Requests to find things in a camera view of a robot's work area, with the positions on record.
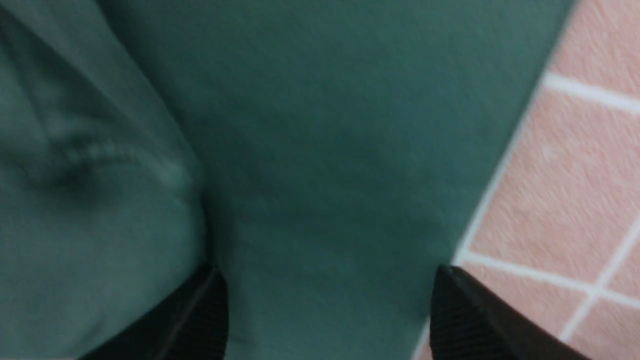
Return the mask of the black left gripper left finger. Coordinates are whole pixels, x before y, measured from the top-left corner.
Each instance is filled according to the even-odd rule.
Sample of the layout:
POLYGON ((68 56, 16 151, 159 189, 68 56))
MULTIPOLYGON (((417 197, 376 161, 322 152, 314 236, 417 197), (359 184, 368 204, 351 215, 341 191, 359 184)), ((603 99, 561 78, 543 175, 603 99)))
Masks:
POLYGON ((227 284, 202 266, 162 303, 83 360, 222 360, 229 335, 227 284))

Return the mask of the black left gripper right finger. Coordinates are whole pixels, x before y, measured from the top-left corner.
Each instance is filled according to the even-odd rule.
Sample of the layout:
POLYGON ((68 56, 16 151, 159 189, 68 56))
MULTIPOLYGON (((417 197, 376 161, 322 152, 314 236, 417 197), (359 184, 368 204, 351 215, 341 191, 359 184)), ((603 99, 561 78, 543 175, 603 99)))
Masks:
POLYGON ((430 301, 435 360, 583 360, 469 272, 438 267, 430 301))

